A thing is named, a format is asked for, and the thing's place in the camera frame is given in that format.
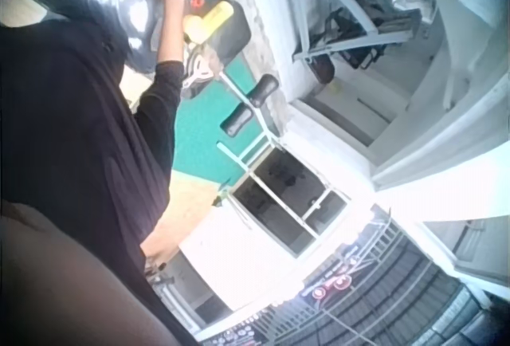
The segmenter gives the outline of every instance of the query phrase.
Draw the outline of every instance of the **sleeve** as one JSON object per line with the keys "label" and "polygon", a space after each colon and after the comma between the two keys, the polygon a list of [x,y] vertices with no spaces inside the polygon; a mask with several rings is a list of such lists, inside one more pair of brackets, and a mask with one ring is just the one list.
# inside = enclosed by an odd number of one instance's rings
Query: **sleeve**
{"label": "sleeve", "polygon": [[180,61],[158,63],[154,82],[140,97],[135,113],[136,123],[168,180],[174,161],[175,115],[181,100],[183,75]]}

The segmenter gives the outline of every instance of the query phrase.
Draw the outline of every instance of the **teal mat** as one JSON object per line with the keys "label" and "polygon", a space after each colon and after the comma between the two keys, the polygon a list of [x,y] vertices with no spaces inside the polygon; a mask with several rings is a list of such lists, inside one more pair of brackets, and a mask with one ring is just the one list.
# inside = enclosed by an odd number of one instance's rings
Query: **teal mat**
{"label": "teal mat", "polygon": [[[226,73],[247,93],[255,80],[242,55],[227,67]],[[234,185],[244,171],[217,147],[223,142],[233,153],[240,154],[261,133],[255,116],[235,138],[227,136],[220,124],[241,103],[228,88],[212,81],[193,100],[184,100],[178,110],[175,124],[174,169],[214,181]]]}

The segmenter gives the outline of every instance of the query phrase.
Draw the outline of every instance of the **yellow handle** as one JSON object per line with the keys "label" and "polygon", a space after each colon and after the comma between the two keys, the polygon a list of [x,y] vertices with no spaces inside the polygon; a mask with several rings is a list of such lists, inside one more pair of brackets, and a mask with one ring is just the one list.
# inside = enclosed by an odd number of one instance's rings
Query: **yellow handle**
{"label": "yellow handle", "polygon": [[201,45],[232,15],[232,5],[221,1],[204,18],[197,15],[185,16],[184,32],[193,43]]}

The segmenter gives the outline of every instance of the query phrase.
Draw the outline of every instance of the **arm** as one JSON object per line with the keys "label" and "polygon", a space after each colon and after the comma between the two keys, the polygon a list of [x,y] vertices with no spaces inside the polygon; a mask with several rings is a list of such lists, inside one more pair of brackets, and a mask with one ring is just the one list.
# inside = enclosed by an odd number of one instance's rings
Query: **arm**
{"label": "arm", "polygon": [[135,120],[147,145],[170,180],[174,155],[174,124],[181,100],[184,67],[182,18],[184,0],[163,0],[163,28],[154,83],[143,93]]}

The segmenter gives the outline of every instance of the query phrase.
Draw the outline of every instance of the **black long-sleeve shirt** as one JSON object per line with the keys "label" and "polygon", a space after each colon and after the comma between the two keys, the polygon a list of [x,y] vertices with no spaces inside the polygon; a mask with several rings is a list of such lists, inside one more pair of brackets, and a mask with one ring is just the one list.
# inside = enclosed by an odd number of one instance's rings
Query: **black long-sleeve shirt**
{"label": "black long-sleeve shirt", "polygon": [[139,247],[170,198],[182,64],[157,66],[133,116],[112,42],[88,22],[0,28],[2,198],[39,210],[195,344],[145,280]]}

